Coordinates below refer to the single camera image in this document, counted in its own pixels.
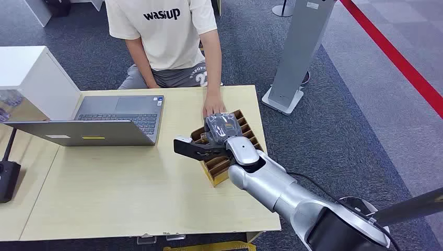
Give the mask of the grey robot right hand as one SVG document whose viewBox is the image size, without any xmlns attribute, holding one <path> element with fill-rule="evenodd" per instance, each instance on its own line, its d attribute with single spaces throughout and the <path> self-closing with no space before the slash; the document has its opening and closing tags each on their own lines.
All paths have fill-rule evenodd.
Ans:
<svg viewBox="0 0 443 251">
<path fill-rule="evenodd" d="M 234 113 L 215 113 L 204 119 L 206 138 L 211 145 L 223 145 L 229 138 L 242 136 Z"/>
</svg>

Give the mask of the person's left hand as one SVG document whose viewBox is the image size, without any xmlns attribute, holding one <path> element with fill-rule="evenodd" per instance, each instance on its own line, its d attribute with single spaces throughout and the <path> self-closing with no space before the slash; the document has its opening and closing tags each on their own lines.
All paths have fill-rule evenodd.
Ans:
<svg viewBox="0 0 443 251">
<path fill-rule="evenodd" d="M 210 115 L 214 115 L 216 113 L 223 113 L 223 112 L 226 112 L 226 107 L 221 95 L 209 95 L 206 97 L 202 109 L 204 118 Z"/>
</svg>

